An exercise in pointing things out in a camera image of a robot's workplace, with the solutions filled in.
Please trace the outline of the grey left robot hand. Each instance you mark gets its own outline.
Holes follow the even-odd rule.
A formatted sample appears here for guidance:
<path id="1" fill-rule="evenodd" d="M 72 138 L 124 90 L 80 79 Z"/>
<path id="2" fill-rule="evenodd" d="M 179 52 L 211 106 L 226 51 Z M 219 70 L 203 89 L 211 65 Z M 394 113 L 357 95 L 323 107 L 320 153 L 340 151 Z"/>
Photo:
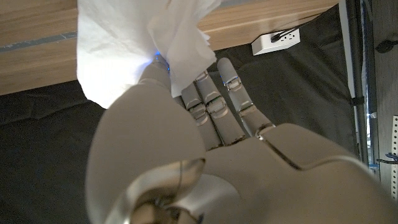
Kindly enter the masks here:
<path id="1" fill-rule="evenodd" d="M 202 73 L 182 102 L 155 56 L 103 114 L 86 170 L 92 223 L 396 223 L 369 169 L 295 124 L 273 125 L 247 99 L 240 125 Z"/>

